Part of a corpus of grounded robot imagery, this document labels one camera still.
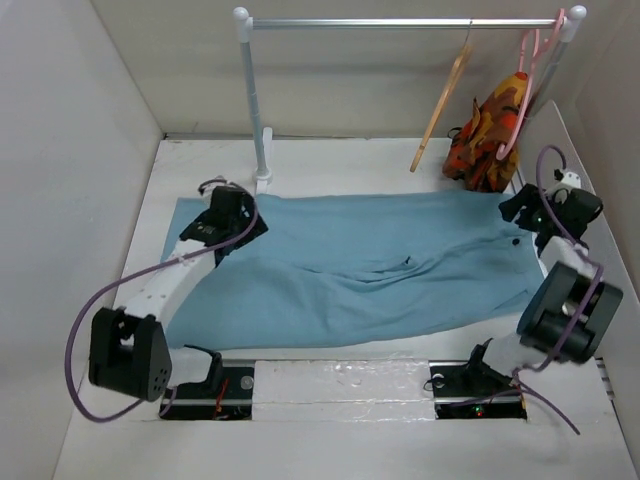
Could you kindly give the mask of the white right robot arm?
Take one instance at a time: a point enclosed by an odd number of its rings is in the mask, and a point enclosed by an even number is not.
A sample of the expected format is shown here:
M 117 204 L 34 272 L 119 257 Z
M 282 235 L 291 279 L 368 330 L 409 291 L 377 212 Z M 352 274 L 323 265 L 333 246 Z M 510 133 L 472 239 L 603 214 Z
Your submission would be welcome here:
M 518 373 L 543 371 L 550 364 L 585 363 L 599 346 L 623 299 L 623 292 L 602 280 L 603 266 L 592 261 L 580 240 L 602 213 L 602 200 L 565 183 L 543 190 L 525 185 L 499 205 L 502 217 L 537 235 L 539 253 L 553 238 L 569 247 L 574 258 L 595 270 L 582 273 L 558 261 L 525 308 L 516 332 L 477 345 L 462 369 L 462 381 L 483 394 L 497 382 L 506 386 Z

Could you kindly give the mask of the pink plastic clothes hanger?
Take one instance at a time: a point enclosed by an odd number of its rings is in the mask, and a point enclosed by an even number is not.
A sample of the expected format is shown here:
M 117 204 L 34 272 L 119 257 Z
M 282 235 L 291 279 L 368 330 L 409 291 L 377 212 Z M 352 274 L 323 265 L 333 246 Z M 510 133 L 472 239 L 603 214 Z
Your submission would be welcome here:
M 520 45 L 518 72 L 525 73 L 527 76 L 525 90 L 521 99 L 518 116 L 516 118 L 516 122 L 512 130 L 511 136 L 508 142 L 506 144 L 502 144 L 496 152 L 496 159 L 499 161 L 504 160 L 508 156 L 508 154 L 512 151 L 513 147 L 516 144 L 516 140 L 523 126 L 525 114 L 528 109 L 529 102 L 531 100 L 533 80 L 534 80 L 536 67 L 538 65 L 539 60 L 542 58 L 542 56 L 558 40 L 561 28 L 564 23 L 564 17 L 565 17 L 565 10 L 563 8 L 560 8 L 558 10 L 556 19 L 554 20 L 552 25 L 553 27 L 552 33 L 547 39 L 541 40 L 540 29 L 528 30 L 522 36 L 521 45 Z M 533 36 L 533 46 L 532 46 L 531 55 L 529 58 L 529 70 L 526 70 L 525 69 L 526 48 L 527 48 L 528 38 L 530 35 Z

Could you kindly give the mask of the orange camouflage garment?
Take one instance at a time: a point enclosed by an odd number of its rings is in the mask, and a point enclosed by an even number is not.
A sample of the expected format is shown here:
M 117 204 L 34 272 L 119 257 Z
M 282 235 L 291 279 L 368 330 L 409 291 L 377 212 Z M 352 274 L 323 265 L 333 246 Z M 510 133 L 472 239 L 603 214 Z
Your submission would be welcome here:
M 482 193 L 504 191 L 519 163 L 513 148 L 499 161 L 496 152 L 511 136 L 525 90 L 526 74 L 516 72 L 504 79 L 483 103 L 474 101 L 471 119 L 455 130 L 442 173 L 461 180 L 464 188 Z

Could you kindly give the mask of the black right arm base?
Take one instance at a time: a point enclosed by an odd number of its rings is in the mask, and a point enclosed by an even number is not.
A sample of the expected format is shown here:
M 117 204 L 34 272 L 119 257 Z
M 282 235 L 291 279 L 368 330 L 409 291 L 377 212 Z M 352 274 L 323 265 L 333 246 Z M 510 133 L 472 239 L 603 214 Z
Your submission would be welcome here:
M 433 398 L 437 420 L 528 418 L 510 378 L 468 361 L 430 361 L 423 390 Z

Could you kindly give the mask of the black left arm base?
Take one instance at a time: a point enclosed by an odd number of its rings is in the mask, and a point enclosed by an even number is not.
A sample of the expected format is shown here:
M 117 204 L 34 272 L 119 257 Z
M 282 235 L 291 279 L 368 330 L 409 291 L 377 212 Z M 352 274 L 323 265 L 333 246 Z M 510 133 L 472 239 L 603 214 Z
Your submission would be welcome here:
M 167 391 L 159 407 L 166 421 L 243 421 L 252 418 L 255 362 L 214 359 L 200 382 Z

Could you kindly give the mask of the light blue trousers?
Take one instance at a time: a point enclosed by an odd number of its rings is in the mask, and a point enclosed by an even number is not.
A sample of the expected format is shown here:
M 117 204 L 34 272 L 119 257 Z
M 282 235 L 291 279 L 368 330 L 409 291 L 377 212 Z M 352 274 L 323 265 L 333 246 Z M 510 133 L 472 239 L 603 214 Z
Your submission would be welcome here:
M 257 199 L 267 231 L 203 278 L 166 329 L 173 348 L 342 347 L 522 311 L 543 274 L 499 194 Z

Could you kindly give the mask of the wooden clothes hanger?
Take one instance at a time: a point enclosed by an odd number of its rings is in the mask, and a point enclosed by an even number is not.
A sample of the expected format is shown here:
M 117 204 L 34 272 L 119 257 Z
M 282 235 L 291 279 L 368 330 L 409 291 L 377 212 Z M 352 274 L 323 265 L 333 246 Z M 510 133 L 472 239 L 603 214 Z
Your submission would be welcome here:
M 465 37 L 465 41 L 464 44 L 462 46 L 462 48 L 460 49 L 452 67 L 451 70 L 449 72 L 449 76 L 445 82 L 445 85 L 443 87 L 443 90 L 441 92 L 441 95 L 436 103 L 436 107 L 431 115 L 431 118 L 427 124 L 427 127 L 425 129 L 425 132 L 423 134 L 423 137 L 420 141 L 420 144 L 416 150 L 416 153 L 414 155 L 414 158 L 411 162 L 411 165 L 409 167 L 409 171 L 411 173 L 414 173 L 420 162 L 421 159 L 423 157 L 423 154 L 426 150 L 427 144 L 429 142 L 429 140 L 431 139 L 435 127 L 437 126 L 443 112 L 444 109 L 446 108 L 447 104 L 449 103 L 449 100 L 451 98 L 451 96 L 453 95 L 454 90 L 456 89 L 456 86 L 466 68 L 466 65 L 469 61 L 470 55 L 471 55 L 471 51 L 472 48 L 469 45 L 469 36 L 470 36 L 470 32 L 471 32 L 471 27 L 473 25 L 473 20 L 470 20 L 467 26 L 467 30 L 466 30 L 466 37 Z

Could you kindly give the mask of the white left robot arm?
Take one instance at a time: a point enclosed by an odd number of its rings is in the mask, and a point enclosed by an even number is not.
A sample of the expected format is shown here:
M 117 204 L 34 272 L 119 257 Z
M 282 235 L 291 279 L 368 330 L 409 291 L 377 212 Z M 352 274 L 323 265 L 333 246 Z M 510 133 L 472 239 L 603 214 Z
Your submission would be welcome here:
M 91 384 L 152 402 L 169 385 L 172 362 L 162 323 L 233 251 L 267 232 L 255 198 L 215 179 L 199 188 L 209 206 L 179 234 L 167 260 L 138 272 L 144 287 L 124 305 L 98 310 L 91 322 Z

